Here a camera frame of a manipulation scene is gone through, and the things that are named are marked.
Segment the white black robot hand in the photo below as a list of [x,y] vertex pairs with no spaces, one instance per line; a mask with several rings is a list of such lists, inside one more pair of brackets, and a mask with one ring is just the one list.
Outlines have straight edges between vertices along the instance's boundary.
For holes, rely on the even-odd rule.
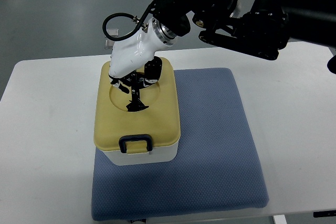
[[117,41],[113,45],[110,60],[109,78],[113,87],[129,93],[131,84],[123,81],[128,74],[145,67],[141,88],[146,88],[160,79],[161,62],[154,54],[172,46],[177,35],[163,25],[158,19],[148,20],[147,31],[139,30],[130,38]]

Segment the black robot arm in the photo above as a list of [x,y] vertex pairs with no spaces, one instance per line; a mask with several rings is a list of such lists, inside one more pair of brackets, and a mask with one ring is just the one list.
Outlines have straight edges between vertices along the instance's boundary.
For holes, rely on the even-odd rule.
[[207,44],[275,60],[293,38],[335,46],[335,0],[153,0],[153,16],[177,36],[187,13]]

